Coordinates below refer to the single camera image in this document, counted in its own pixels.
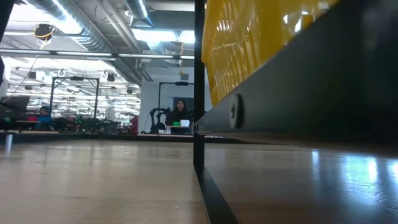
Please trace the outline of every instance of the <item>metal pole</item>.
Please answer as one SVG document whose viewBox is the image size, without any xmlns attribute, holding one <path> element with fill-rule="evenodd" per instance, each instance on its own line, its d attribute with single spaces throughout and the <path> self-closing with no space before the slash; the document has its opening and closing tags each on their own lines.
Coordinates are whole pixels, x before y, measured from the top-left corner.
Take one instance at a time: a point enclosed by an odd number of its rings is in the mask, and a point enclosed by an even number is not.
<svg viewBox="0 0 398 224">
<path fill-rule="evenodd" d="M 205 65 L 201 61 L 201 42 L 205 24 L 205 0 L 195 1 L 195 68 L 194 68 L 194 122 L 205 114 Z M 205 137 L 197 133 L 193 135 L 193 166 L 197 174 L 205 167 Z"/>
<path fill-rule="evenodd" d="M 6 155 L 9 156 L 11 153 L 11 147 L 12 147 L 12 139 L 14 135 L 13 134 L 8 134 L 6 136 Z"/>
<path fill-rule="evenodd" d="M 52 77 L 52 84 L 51 84 L 51 95 L 50 95 L 50 108 L 49 108 L 49 113 L 50 117 L 52 114 L 52 102 L 54 100 L 54 89 L 55 89 L 55 81 L 58 77 Z"/>
<path fill-rule="evenodd" d="M 0 48 L 0 53 L 8 57 L 36 57 L 40 58 L 60 58 L 60 57 L 92 57 L 104 58 L 104 60 L 115 60 L 116 58 L 148 58 L 148 59 L 171 59 L 171 60 L 194 60 L 191 55 L 159 55 L 159 54 L 142 54 L 142 53 L 98 53 L 98 52 L 71 52 L 61 50 L 31 50 L 31 49 L 4 49 Z"/>
<path fill-rule="evenodd" d="M 96 81 L 97 81 L 97 88 L 96 88 L 96 91 L 95 91 L 94 118 L 97 117 L 98 94 L 99 94 L 99 90 L 100 90 L 100 79 L 96 78 Z"/>
<path fill-rule="evenodd" d="M 159 92 L 158 92 L 158 95 L 157 95 L 157 107 L 158 108 L 160 108 L 160 89 L 162 88 L 163 84 L 164 83 L 162 83 L 162 82 L 159 83 Z"/>
</svg>

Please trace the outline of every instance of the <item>red object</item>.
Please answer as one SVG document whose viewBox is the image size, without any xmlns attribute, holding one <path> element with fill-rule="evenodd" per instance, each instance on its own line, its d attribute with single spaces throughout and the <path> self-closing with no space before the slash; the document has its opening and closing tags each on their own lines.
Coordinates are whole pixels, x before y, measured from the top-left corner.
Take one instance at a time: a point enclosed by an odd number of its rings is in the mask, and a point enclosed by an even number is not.
<svg viewBox="0 0 398 224">
<path fill-rule="evenodd" d="M 37 116 L 28 116 L 27 120 L 28 121 L 37 121 Z"/>
<path fill-rule="evenodd" d="M 138 134 L 138 116 L 135 116 L 130 119 L 130 134 L 137 135 Z"/>
</svg>

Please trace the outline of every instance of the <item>shelf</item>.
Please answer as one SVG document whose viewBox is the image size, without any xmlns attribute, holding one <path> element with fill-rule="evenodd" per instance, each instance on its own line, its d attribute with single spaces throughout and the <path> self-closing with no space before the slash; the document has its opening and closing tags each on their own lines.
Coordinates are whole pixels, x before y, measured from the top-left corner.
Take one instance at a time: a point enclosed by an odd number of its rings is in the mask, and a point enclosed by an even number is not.
<svg viewBox="0 0 398 224">
<path fill-rule="evenodd" d="M 341 1 L 204 115 L 198 133 L 278 144 L 396 144 L 396 12 L 396 0 Z"/>
</svg>

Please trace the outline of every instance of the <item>woman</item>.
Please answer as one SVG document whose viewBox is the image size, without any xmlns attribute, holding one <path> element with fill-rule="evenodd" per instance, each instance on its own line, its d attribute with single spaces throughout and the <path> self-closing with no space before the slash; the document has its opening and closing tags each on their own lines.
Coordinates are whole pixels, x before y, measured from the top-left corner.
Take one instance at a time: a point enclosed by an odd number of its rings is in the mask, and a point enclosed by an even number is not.
<svg viewBox="0 0 398 224">
<path fill-rule="evenodd" d="M 173 122 L 180 122 L 182 119 L 189 121 L 192 120 L 190 113 L 185 107 L 185 101 L 178 100 L 174 110 L 166 117 L 165 123 L 168 126 L 172 126 Z M 171 131 L 174 134 L 185 134 L 187 133 L 187 129 L 179 128 L 179 130 L 177 130 L 177 128 L 172 128 Z"/>
</svg>

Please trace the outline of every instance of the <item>person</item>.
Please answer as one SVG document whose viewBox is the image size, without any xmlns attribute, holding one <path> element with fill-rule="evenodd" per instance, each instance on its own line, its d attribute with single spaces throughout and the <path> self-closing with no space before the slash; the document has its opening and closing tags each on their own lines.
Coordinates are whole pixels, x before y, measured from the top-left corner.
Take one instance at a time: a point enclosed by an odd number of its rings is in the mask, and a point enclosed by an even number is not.
<svg viewBox="0 0 398 224">
<path fill-rule="evenodd" d="M 173 126 L 173 123 L 176 121 L 192 120 L 185 105 L 184 100 L 177 101 L 174 110 L 166 117 L 165 123 L 167 126 Z M 187 134 L 189 132 L 189 128 L 171 128 L 171 132 L 172 134 Z"/>
<path fill-rule="evenodd" d="M 42 130 L 42 131 L 48 131 L 50 130 L 50 125 L 51 125 L 51 117 L 49 115 L 49 108 L 48 106 L 42 106 L 39 111 L 39 115 L 37 118 L 37 121 L 40 121 L 40 123 L 37 123 L 35 126 L 36 130 Z"/>
<path fill-rule="evenodd" d="M 49 108 L 47 106 L 42 106 L 39 111 L 40 117 L 47 117 L 49 115 Z"/>
<path fill-rule="evenodd" d="M 134 115 L 131 119 L 131 126 L 130 126 L 130 134 L 137 135 L 138 134 L 138 115 Z"/>
</svg>

